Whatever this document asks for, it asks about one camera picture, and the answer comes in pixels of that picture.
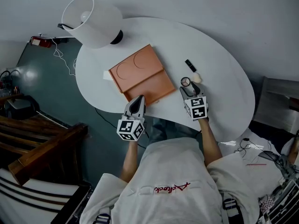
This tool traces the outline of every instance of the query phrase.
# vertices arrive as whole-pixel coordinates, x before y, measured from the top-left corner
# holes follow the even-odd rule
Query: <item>strap buckle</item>
[[[97,223],[100,223],[100,224],[109,224],[110,220],[111,220],[111,217],[108,214],[103,213],[103,214],[99,214],[97,216],[97,218],[95,219],[95,221],[93,222],[93,224],[97,224]]]
[[[222,206],[224,210],[237,208],[237,201],[235,199],[228,198],[223,201]]]

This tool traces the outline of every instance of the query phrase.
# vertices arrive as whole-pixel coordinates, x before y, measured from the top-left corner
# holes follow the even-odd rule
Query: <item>black lamp base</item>
[[[110,43],[112,45],[115,45],[117,43],[119,43],[123,38],[123,32],[122,30],[119,32],[119,34],[117,35],[117,37]]]

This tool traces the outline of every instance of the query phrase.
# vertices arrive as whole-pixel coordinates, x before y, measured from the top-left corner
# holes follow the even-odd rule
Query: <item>gray floor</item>
[[[58,45],[72,73],[80,47],[81,43],[74,39]],[[115,129],[82,97],[76,78],[69,75],[63,60],[53,56],[54,51],[54,45],[51,48],[27,45],[17,65],[18,71],[13,73],[14,85],[19,86],[22,93],[31,95],[41,110],[54,118],[69,125],[88,124],[89,137],[81,145],[82,173],[95,187],[103,173],[120,174],[128,143],[122,141]],[[120,114],[98,112],[115,126],[121,117]],[[152,118],[146,117],[146,121],[150,134]],[[168,134],[169,138],[174,135],[171,131]],[[147,146],[147,142],[148,138],[143,135],[140,145]],[[139,147],[139,160],[143,152]]]

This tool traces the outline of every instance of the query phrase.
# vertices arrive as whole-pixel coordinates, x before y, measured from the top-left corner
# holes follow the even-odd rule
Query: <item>white wall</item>
[[[70,1],[0,0],[0,39],[68,35],[57,24]],[[299,0],[104,1],[116,5],[125,18],[159,17],[203,31],[223,45],[250,78],[299,80]]]
[[[17,65],[26,44],[26,42],[0,40],[0,71]]]

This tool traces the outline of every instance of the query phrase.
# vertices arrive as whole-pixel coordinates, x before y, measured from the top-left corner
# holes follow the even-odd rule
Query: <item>black marker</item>
[[[196,72],[196,68],[192,65],[192,63],[188,59],[185,60],[185,62],[193,72]]]

